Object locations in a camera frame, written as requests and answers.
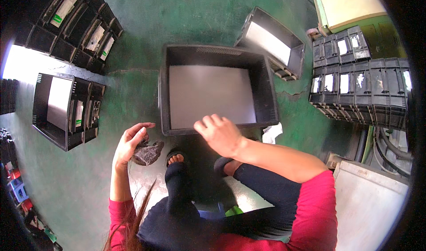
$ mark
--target long brown hair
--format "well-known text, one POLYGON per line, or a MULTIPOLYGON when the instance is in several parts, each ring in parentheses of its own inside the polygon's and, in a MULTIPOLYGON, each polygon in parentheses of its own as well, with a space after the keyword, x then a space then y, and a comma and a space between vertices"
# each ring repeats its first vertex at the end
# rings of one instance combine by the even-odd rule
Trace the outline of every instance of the long brown hair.
MULTIPOLYGON (((148 201, 150 200, 152 189, 154 188, 154 185, 156 184, 156 182, 157 182, 157 180, 155 180, 152 183, 152 185, 150 186, 150 188, 146 192, 146 195, 145 195, 145 197, 142 201, 141 208, 139 209, 138 214, 136 215, 136 219, 133 221, 133 223, 130 225, 130 227, 128 227, 128 229, 125 233, 126 240, 125 240, 125 243, 123 244, 122 248, 126 251, 144 251, 145 250, 144 246, 142 245, 141 241, 136 236, 136 234, 139 231, 139 226, 141 224, 142 217, 145 214, 146 206, 148 205, 148 201)), ((114 234, 115 234, 115 232, 117 231, 118 228, 120 228, 123 224, 129 222, 129 217, 130 217, 131 211, 132 211, 132 208, 129 211, 127 211, 126 216, 123 219, 123 221, 120 223, 120 225, 118 227, 116 227, 115 230, 112 231, 112 233, 109 235, 108 240, 105 243, 103 251, 111 251, 111 239, 114 236, 114 234)))

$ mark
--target woman's hand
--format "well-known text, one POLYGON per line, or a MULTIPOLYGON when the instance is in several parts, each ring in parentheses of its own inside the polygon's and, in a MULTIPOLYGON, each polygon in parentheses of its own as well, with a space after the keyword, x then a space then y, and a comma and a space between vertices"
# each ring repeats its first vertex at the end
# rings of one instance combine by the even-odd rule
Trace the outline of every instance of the woman's hand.
POLYGON ((146 136, 147 128, 154 128, 155 123, 144 122, 133 126, 124 131, 123 136, 115 150, 113 166, 114 167, 127 167, 127 163, 135 152, 135 148, 140 141, 146 136))
POLYGON ((214 151, 225 158, 235 157, 245 139, 232 121, 217 114, 205 116, 203 122, 195 122, 194 129, 214 151))

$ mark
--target black pants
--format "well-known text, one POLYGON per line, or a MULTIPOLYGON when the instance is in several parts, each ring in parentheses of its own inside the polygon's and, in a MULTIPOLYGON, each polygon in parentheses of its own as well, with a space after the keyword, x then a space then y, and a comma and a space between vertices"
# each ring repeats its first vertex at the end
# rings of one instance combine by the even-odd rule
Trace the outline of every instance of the black pants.
POLYGON ((301 184, 276 173, 242 164, 233 176, 274 205, 226 217, 205 220, 191 203, 191 183, 184 163, 171 164, 165 175, 169 196, 151 208, 138 237, 147 248, 158 250, 208 249, 219 233, 253 239, 280 240, 291 233, 301 184))

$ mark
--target toe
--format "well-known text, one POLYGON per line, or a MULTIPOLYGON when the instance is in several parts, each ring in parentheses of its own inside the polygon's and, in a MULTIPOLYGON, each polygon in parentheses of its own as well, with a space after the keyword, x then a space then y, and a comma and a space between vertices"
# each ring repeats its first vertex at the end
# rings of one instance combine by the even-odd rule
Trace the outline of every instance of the toe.
POLYGON ((184 162, 184 156, 182 156, 181 154, 178 154, 176 157, 178 158, 179 162, 184 162))

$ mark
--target woman's left hand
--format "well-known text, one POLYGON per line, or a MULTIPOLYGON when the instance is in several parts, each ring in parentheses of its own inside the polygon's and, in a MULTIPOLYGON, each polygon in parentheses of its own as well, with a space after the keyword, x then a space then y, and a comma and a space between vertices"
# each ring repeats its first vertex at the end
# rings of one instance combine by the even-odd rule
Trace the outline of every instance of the woman's left hand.
POLYGON ((127 167, 127 163, 135 152, 136 146, 146 136, 146 129, 154 128, 155 126, 155 123, 144 122, 125 130, 115 150, 113 166, 127 167))

